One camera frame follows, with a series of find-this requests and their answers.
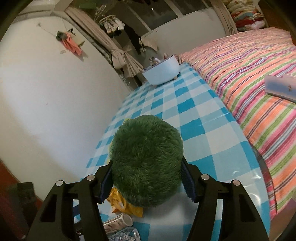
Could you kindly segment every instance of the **screw head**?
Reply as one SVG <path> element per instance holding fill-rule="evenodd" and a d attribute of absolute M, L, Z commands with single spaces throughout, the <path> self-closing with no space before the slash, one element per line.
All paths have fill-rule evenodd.
<path fill-rule="evenodd" d="M 59 180 L 59 181 L 56 182 L 56 185 L 57 185 L 58 187 L 60 187 L 60 186 L 63 185 L 63 184 L 64 184 L 64 182 L 63 182 L 62 180 Z"/>
<path fill-rule="evenodd" d="M 202 174 L 201 177 L 202 177 L 203 180 L 209 180 L 210 179 L 210 176 L 208 174 Z"/>
<path fill-rule="evenodd" d="M 240 185 L 240 181 L 239 181 L 239 180 L 233 180 L 233 184 L 234 184 L 235 186 L 239 186 L 239 185 Z"/>
<path fill-rule="evenodd" d="M 87 179 L 88 181 L 92 181 L 94 178 L 95 178 L 94 175 L 88 175 L 88 176 L 86 177 L 86 179 Z"/>

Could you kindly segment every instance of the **pink striped blanket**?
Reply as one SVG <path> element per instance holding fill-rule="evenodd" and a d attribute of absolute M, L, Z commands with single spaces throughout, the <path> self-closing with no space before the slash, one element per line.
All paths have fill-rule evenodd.
<path fill-rule="evenodd" d="M 296 105 L 264 91 L 264 76 L 296 75 L 296 46 L 277 28 L 238 33 L 181 54 L 222 99 L 267 165 L 273 218 L 296 189 Z"/>

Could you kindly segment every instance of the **folded clothes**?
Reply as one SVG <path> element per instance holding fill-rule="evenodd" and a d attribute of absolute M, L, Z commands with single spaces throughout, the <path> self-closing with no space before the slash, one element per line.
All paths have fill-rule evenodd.
<path fill-rule="evenodd" d="M 227 6 L 229 3 L 231 3 L 232 0 L 222 0 L 222 2 Z"/>
<path fill-rule="evenodd" d="M 255 21 L 263 21 L 264 18 L 263 17 L 260 17 L 260 18 L 254 18 Z"/>
<path fill-rule="evenodd" d="M 254 19 L 248 19 L 248 18 L 245 18 L 243 20 L 239 20 L 235 23 L 236 27 L 237 28 L 242 28 L 244 27 L 245 25 L 247 24 L 253 24 L 255 21 Z"/>
<path fill-rule="evenodd" d="M 253 24 L 245 25 L 243 28 L 245 28 L 247 31 L 249 31 L 249 30 L 258 30 L 258 29 L 261 29 L 263 27 L 265 27 L 265 22 L 264 21 L 256 21 Z"/>
<path fill-rule="evenodd" d="M 231 8 L 228 9 L 228 11 L 230 13 L 233 12 L 237 12 L 239 9 L 239 11 L 252 11 L 253 9 L 255 9 L 255 7 L 253 5 L 244 5 L 242 3 L 236 4 L 234 6 L 232 6 Z"/>
<path fill-rule="evenodd" d="M 231 14 L 236 13 L 236 12 L 245 12 L 245 11 L 253 11 L 255 9 L 254 6 L 252 5 L 248 5 L 248 6 L 243 6 L 243 7 L 239 7 L 236 8 L 233 11 L 228 10 Z"/>
<path fill-rule="evenodd" d="M 253 0 L 232 0 L 229 4 L 227 4 L 226 7 L 229 9 L 238 3 L 242 3 L 243 5 L 249 5 L 253 4 Z"/>
<path fill-rule="evenodd" d="M 237 22 L 239 20 L 243 20 L 245 17 L 252 17 L 253 18 L 253 13 L 252 12 L 242 12 L 241 14 L 237 15 L 233 20 L 234 20 L 234 22 Z"/>
<path fill-rule="evenodd" d="M 238 11 L 238 12 L 235 12 L 235 13 L 232 13 L 231 16 L 232 18 L 234 19 L 236 16 L 238 16 L 239 14 L 243 13 L 244 11 Z"/>
<path fill-rule="evenodd" d="M 259 13 L 259 12 L 256 12 L 256 13 L 253 14 L 253 17 L 254 18 L 260 18 L 260 17 L 263 17 L 263 15 L 261 13 Z"/>

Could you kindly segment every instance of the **white wall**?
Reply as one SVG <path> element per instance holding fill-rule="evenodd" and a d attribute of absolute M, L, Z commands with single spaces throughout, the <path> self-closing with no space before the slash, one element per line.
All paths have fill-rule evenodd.
<path fill-rule="evenodd" d="M 61 54 L 58 30 L 66 30 L 59 17 L 28 19 L 12 24 L 0 42 L 0 159 L 42 199 L 57 180 L 84 177 L 129 93 L 86 39 L 81 58 Z"/>
<path fill-rule="evenodd" d="M 214 9 L 204 9 L 176 18 L 145 34 L 159 46 L 161 54 L 180 54 L 226 36 Z"/>

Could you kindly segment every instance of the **stacked blankets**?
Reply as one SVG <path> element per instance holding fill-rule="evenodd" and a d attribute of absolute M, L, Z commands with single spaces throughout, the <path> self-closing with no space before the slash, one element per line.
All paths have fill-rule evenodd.
<path fill-rule="evenodd" d="M 222 0 L 230 12 L 239 32 L 258 30 L 265 27 L 263 15 L 253 0 Z"/>

